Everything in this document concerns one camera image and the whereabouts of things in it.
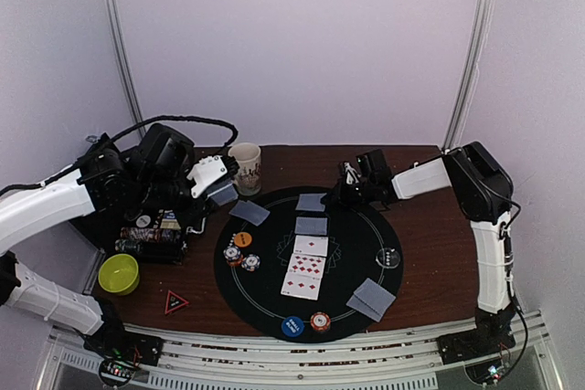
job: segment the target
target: cup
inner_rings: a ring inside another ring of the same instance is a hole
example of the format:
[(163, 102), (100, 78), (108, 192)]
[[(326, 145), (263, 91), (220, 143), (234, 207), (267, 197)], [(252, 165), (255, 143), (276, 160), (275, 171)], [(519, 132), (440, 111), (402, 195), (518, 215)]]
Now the cup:
[(235, 185), (244, 196), (256, 195), (261, 189), (261, 149), (254, 143), (238, 143), (229, 148), (228, 155), (238, 162)]

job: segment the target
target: wooden table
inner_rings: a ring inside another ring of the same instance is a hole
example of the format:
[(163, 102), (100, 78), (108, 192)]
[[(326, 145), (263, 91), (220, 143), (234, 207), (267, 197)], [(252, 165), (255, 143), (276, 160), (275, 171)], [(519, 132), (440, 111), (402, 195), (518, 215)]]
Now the wooden table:
[[(331, 187), (338, 178), (339, 162), (353, 162), (356, 155), (373, 148), (265, 146), (262, 192), (297, 185)], [(386, 146), (382, 150), (394, 173), (439, 153), (436, 146)], [(142, 264), (140, 285), (131, 295), (115, 297), (99, 286), (95, 294), (112, 300), (128, 323), (186, 332), (261, 335), (231, 311), (215, 282), (214, 248), (229, 219), (230, 206), (209, 217), (205, 235), (190, 242), (183, 266)], [(479, 288), (475, 244), (452, 189), (392, 205), (384, 216), (399, 236), (404, 280), (398, 299), (384, 319), (368, 330), (402, 329), (473, 317)], [(189, 300), (190, 306), (165, 316), (167, 290)]]

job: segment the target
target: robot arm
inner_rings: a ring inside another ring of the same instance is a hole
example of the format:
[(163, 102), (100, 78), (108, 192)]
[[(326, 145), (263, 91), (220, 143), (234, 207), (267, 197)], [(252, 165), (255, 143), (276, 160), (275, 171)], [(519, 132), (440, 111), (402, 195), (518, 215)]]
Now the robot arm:
[(128, 333), (111, 304), (38, 276), (9, 250), (38, 232), (103, 210), (137, 216), (143, 207), (173, 209), (182, 227), (191, 226), (210, 211), (206, 190), (238, 171), (231, 157), (206, 157), (195, 163), (193, 147), (181, 133), (155, 124), (127, 152), (98, 145), (79, 169), (71, 166), (70, 173), (40, 189), (0, 200), (0, 305), (71, 327), (90, 337), (92, 350), (99, 345), (103, 351), (123, 352), (125, 344), (136, 345), (134, 338), (126, 340)]
[(515, 315), (512, 291), (512, 248), (509, 227), (513, 219), (510, 177), (479, 143), (446, 152), (408, 171), (392, 176), (380, 150), (357, 157), (356, 170), (342, 163), (341, 178), (323, 202), (346, 206), (379, 201), (383, 205), (408, 200), (451, 186), (465, 217), (470, 221), (477, 249), (480, 290), (475, 323), (477, 329), (440, 337), (446, 364), (497, 353), (500, 343), (515, 345), (509, 323)]
[(492, 314), (504, 310), (510, 304), (512, 265), (508, 227), (511, 205), (504, 200), (511, 197), (513, 186), (489, 152), (474, 142), (416, 164), (395, 175), (391, 183), (399, 200), (452, 186), (475, 238), (480, 284), (477, 305)]

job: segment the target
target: green bowl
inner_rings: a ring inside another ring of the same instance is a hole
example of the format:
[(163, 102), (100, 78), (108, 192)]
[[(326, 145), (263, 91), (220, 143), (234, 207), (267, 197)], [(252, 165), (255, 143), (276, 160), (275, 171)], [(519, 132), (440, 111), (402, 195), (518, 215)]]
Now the green bowl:
[(140, 275), (138, 262), (130, 255), (120, 254), (108, 258), (98, 275), (100, 286), (118, 296), (125, 296), (136, 290)]

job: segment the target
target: poker table mat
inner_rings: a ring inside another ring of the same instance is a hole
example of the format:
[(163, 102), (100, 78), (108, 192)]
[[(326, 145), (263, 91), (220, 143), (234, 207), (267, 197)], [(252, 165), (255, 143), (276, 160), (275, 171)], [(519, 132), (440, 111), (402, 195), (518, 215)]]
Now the poker table mat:
[[(402, 249), (394, 229), (371, 206), (346, 208), (328, 206), (324, 213), (296, 211), (300, 194), (324, 193), (327, 188), (298, 186), (261, 195), (254, 203), (270, 210), (268, 218), (258, 227), (232, 217), (219, 235), (214, 255), (218, 288), (229, 307), (245, 322), (272, 337), (296, 343), (324, 343), (364, 331), (373, 321), (346, 306), (354, 290), (371, 278), (398, 297), (404, 262)], [(329, 248), (319, 299), (304, 300), (281, 295), (294, 247), (294, 226), (298, 216), (328, 218)], [(230, 267), (223, 250), (233, 235), (252, 235), (251, 245), (242, 248), (244, 256), (258, 255), (260, 267), (248, 272)], [(383, 269), (376, 262), (381, 248), (394, 248), (400, 254), (395, 269)], [(312, 329), (311, 316), (318, 311), (331, 318), (328, 332)], [(282, 321), (297, 316), (304, 322), (303, 333), (289, 338), (282, 332)]]

